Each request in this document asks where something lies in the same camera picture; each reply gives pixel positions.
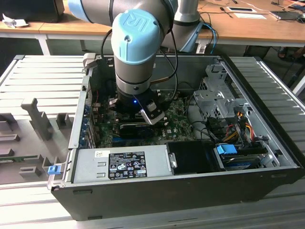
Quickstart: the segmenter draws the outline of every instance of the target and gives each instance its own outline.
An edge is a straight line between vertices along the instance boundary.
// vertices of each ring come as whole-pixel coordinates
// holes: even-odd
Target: motherboard
[[[169,100],[172,93],[162,93]],[[147,125],[140,114],[130,117],[109,109],[104,98],[95,119],[95,131],[99,135],[100,148],[124,146],[164,145],[172,141],[195,140],[193,128],[186,116],[186,98],[176,96],[165,118],[154,126]]]

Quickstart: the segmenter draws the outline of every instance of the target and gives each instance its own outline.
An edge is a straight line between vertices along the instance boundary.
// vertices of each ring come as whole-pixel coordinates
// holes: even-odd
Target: warning label
[[[144,152],[109,154],[110,180],[147,177]]]

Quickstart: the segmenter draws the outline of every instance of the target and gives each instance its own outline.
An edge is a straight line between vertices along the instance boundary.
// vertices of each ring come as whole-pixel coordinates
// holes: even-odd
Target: white cable
[[[244,1],[241,1],[241,2],[246,3],[247,5],[252,6],[252,7],[254,7],[254,8],[258,9],[258,10],[262,10],[262,11],[268,11],[268,12],[270,12],[269,10],[263,10],[263,9],[257,8],[255,5],[252,5],[252,4],[248,3],[248,2],[244,2]]]
[[[292,4],[290,4],[289,6],[292,6],[292,5],[294,5],[294,4],[296,4],[297,2],[300,2],[300,1],[305,1],[305,0],[296,1],[296,2],[294,2],[294,3],[292,3]]]

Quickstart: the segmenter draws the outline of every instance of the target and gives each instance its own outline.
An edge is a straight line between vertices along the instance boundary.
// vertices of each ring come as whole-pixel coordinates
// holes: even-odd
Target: blue plastic clip
[[[217,151],[219,154],[237,154],[234,145],[220,145],[217,147]]]
[[[61,166],[49,166],[49,175],[59,175],[61,173]]]

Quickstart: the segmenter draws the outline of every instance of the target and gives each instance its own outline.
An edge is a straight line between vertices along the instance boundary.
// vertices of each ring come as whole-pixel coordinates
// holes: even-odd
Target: ur logo
[[[142,15],[131,12],[124,24],[142,32],[145,29],[148,20],[148,18]]]

